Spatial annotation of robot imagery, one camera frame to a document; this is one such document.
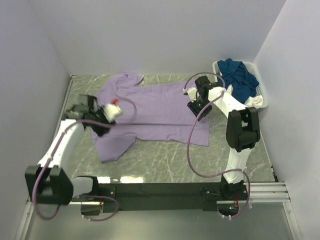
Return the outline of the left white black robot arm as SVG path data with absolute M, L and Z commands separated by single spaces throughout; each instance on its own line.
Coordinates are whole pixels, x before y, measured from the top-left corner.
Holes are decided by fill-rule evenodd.
M 90 128 L 102 137 L 115 125 L 116 117 L 121 113 L 116 101 L 100 106 L 95 96 L 79 96 L 78 103 L 63 113 L 58 132 L 46 154 L 37 165 L 28 166 L 25 171 L 26 185 L 34 204 L 68 205 L 77 196 L 99 192 L 96 177 L 69 178 L 65 169 L 85 130 Z

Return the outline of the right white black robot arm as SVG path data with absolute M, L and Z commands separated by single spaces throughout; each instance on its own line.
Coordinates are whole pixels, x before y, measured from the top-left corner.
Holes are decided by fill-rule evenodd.
M 248 157 L 261 139 L 258 110 L 236 100 L 225 89 L 223 80 L 210 82 L 206 75 L 198 74 L 195 87 L 185 87 L 183 93 L 190 99 L 187 106 L 196 116 L 197 123 L 209 114 L 213 106 L 227 117 L 225 137 L 230 149 L 226 169 L 219 174 L 220 191 L 222 194 L 240 192 L 244 188 Z

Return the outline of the purple t shirt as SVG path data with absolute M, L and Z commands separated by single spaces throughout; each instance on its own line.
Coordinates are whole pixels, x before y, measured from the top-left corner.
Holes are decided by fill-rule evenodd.
M 95 95 L 100 106 L 118 99 L 122 109 L 115 128 L 101 137 L 91 135 L 102 163 L 117 161 L 136 139 L 209 145 L 209 119 L 195 123 L 183 94 L 184 82 L 139 86 L 142 80 L 138 74 L 114 75 Z

